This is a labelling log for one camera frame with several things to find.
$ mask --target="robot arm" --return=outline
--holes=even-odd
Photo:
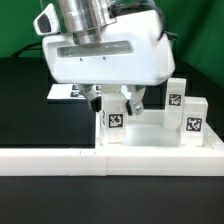
[[[56,0],[34,27],[47,35],[43,49],[54,79],[79,84],[96,111],[101,101],[91,85],[127,85],[129,114],[138,115],[145,86],[162,83],[175,68],[164,19],[153,0],[117,6],[110,0]]]

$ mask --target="black table surface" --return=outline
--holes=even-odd
[[[206,97],[223,138],[224,90],[184,62],[186,95]],[[48,102],[54,81],[40,59],[0,59],[0,147],[94,147],[95,114],[83,102]],[[163,109],[166,83],[144,104]],[[0,177],[0,223],[224,223],[223,177]]]

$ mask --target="white tray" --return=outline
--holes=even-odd
[[[163,111],[130,117],[124,146],[100,146],[97,135],[95,149],[0,149],[0,175],[224,176],[224,143],[208,125],[203,147],[192,147],[162,122]]]

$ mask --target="green backdrop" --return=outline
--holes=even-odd
[[[168,30],[179,35],[176,60],[190,63],[224,88],[224,0],[156,3],[166,16]],[[39,13],[39,0],[0,1],[0,57],[40,40],[32,26]]]

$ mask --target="white block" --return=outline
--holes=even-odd
[[[183,116],[186,79],[170,78],[167,83],[164,128],[179,130]]]
[[[122,93],[102,93],[101,144],[123,144],[126,138],[127,99]]]
[[[185,97],[180,142],[184,145],[202,146],[208,102],[205,98]]]

